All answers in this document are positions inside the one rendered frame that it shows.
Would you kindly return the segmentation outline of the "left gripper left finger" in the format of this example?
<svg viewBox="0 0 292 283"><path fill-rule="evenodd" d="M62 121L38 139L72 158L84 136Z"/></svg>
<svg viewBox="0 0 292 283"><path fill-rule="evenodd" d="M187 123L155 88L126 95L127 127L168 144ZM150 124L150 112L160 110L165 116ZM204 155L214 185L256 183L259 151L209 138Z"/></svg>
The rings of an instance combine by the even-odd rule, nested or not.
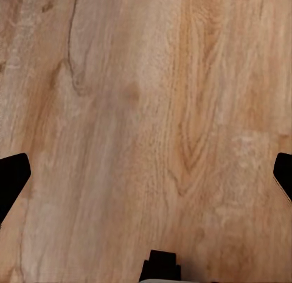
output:
<svg viewBox="0 0 292 283"><path fill-rule="evenodd" d="M26 153L0 159L0 225L31 176Z"/></svg>

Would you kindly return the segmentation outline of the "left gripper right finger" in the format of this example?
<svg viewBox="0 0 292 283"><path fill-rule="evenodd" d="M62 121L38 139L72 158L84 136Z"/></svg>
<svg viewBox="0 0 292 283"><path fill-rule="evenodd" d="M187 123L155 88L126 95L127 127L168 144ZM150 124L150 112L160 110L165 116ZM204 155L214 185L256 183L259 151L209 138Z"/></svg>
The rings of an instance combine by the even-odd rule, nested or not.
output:
<svg viewBox="0 0 292 283"><path fill-rule="evenodd" d="M279 153L275 161L273 174L292 200L292 155Z"/></svg>

